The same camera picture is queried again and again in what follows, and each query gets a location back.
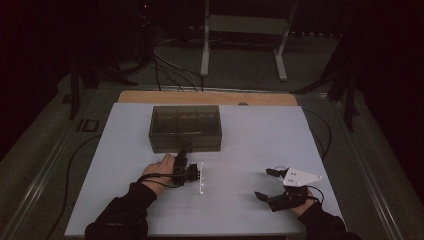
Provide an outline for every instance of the dark background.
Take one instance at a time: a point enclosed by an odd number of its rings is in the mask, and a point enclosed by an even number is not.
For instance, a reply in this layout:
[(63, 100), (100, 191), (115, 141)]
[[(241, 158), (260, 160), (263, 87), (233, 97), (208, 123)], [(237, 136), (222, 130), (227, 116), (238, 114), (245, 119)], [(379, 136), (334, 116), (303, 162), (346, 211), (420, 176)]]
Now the dark background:
[[(56, 95), (56, 84), (69, 73), (73, 53), (84, 52), (114, 67), (119, 60), (147, 58), (146, 35), (153, 33), (146, 30), (146, 23), (160, 25), (169, 37), (193, 38), (189, 26), (202, 26), (204, 3), (182, 0), (176, 6), (175, 2), (2, 1), (0, 159)], [(252, 7), (254, 2), (216, 0), (211, 10), (248, 16), (287, 14), (276, 7), (284, 4), (281, 1), (263, 1), (261, 8)], [(422, 201), (423, 10), (422, 3), (412, 0), (303, 0), (292, 25), (294, 36), (312, 33), (340, 39), (335, 54), (351, 60), (357, 89), (364, 93)], [(137, 44), (140, 48), (134, 51)], [(327, 70), (344, 67), (333, 60)]]

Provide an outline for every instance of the person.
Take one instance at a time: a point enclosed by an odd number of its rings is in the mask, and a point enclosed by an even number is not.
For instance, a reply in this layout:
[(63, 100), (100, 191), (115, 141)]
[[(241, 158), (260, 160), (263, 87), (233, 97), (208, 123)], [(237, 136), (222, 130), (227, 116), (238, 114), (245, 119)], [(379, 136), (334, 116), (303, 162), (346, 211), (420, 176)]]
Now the person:
[[(146, 174), (172, 174), (175, 157), (167, 153), (162, 161), (148, 165)], [(152, 177), (130, 184), (128, 193), (115, 197), (85, 229), (86, 240), (133, 240), (145, 239), (148, 232), (147, 208), (161, 195), (170, 182), (170, 177)], [(361, 239), (346, 231), (343, 220), (322, 210), (321, 204), (312, 199), (291, 209), (307, 231), (307, 240)]]

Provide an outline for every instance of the person's left hand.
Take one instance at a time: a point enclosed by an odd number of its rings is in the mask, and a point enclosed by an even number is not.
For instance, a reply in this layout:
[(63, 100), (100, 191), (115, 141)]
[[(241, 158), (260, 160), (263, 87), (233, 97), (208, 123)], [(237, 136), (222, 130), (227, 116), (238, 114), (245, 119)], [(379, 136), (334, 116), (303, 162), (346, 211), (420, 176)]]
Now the person's left hand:
[[(174, 163), (175, 163), (175, 157), (171, 154), (167, 153), (163, 157), (161, 162), (157, 162), (155, 164), (148, 165), (142, 175), (150, 174), (150, 173), (160, 173), (160, 174), (172, 174), (174, 170)], [(155, 182), (148, 182), (143, 181), (141, 184), (147, 186), (148, 188), (152, 189), (153, 192), (155, 192), (156, 196), (159, 197), (159, 195), (166, 189), (165, 186), (161, 185), (167, 185), (169, 184), (171, 178), (170, 177), (152, 177), (147, 178), (148, 180), (152, 180)]]

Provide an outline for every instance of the gray floor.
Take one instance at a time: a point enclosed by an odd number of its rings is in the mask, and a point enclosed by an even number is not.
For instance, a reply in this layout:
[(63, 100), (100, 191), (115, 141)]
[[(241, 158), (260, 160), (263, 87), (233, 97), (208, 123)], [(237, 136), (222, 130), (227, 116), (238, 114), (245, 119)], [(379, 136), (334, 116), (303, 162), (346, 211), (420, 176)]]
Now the gray floor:
[[(205, 91), (296, 90), (319, 79), (336, 45), (334, 39), (290, 37), (283, 57), (288, 80), (281, 82), (277, 78), (272, 47), (247, 49), (213, 44), (209, 76), (204, 79)], [(157, 47), (161, 57), (194, 72), (200, 71), (201, 51), (198, 41), (184, 44), (167, 41)], [(155, 71), (150, 66), (131, 76), (130, 80), (139, 83), (131, 89), (157, 89)], [(168, 85), (164, 89), (177, 90), (163, 74), (160, 81)], [(194, 90), (185, 80), (179, 81), (185, 91)], [(355, 101), (358, 112), (354, 117), (355, 132), (350, 133), (341, 121), (343, 102), (329, 102), (324, 98), (330, 86), (324, 85), (296, 98), (305, 109), (320, 152), (320, 145), (326, 148), (330, 138), (322, 119), (331, 129), (332, 141), (324, 166), (348, 229), (363, 239), (424, 239), (423, 206), (361, 93), (357, 92)], [(80, 144), (101, 134), (113, 103), (122, 90), (130, 88), (104, 78), (97, 90), (83, 91), (82, 108), (73, 121), (68, 120), (70, 106), (61, 103), (63, 96), (69, 93), (69, 77), (59, 84), (59, 89), (57, 97), (0, 163), (2, 239), (44, 239), (47, 236), (60, 214), (69, 159)], [(77, 132), (81, 119), (98, 120), (99, 129)], [(97, 143), (98, 139), (90, 141), (75, 156), (67, 208), (50, 239), (69, 239), (63, 233)], [(43, 178), (41, 173), (46, 173), (47, 177)], [(26, 193), (33, 197), (25, 198)]]

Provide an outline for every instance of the white tabletop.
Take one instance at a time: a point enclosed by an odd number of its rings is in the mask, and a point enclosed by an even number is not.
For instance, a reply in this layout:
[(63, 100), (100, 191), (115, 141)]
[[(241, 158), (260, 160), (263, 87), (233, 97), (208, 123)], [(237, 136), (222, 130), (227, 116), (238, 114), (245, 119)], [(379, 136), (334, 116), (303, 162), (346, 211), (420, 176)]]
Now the white tabletop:
[[(153, 153), (148, 138), (155, 105), (115, 103), (65, 235), (84, 235), (114, 197), (125, 195), (148, 164), (162, 159), (164, 154)], [(187, 154), (189, 164), (203, 163), (204, 194), (199, 193), (199, 181), (165, 191), (148, 209), (149, 236), (304, 233), (293, 213), (271, 212), (255, 197), (254, 191), (270, 197), (284, 192), (265, 173), (277, 166), (322, 176), (311, 185), (324, 193), (324, 210), (342, 217), (301, 107), (219, 108), (221, 151)]]

